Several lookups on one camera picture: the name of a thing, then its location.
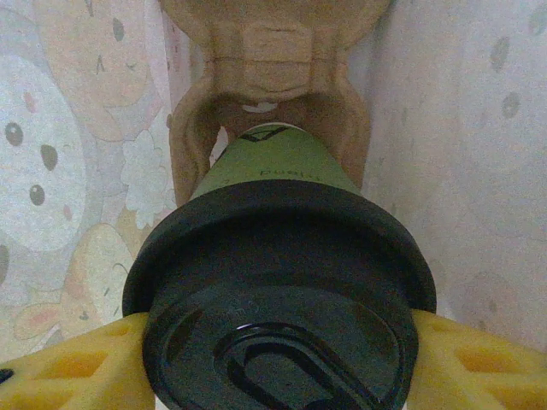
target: wallpaper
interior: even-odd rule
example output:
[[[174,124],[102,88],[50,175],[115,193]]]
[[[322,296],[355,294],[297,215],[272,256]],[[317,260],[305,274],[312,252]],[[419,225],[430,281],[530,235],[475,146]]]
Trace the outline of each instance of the wallpaper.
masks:
[[[156,0],[0,0],[0,361],[121,318],[198,57]],[[547,352],[545,0],[399,0],[349,72],[439,312]]]

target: cartoon bear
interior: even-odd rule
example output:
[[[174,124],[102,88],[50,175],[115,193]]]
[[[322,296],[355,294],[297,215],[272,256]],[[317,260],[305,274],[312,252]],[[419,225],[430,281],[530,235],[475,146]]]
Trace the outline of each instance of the cartoon bear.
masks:
[[[23,309],[15,320],[15,338],[40,336],[58,325],[61,341],[121,319],[121,294],[132,263],[114,227],[93,226],[74,251],[60,301]]]
[[[121,141],[108,107],[143,95],[144,0],[35,0],[34,12],[51,71],[78,118],[96,138]]]

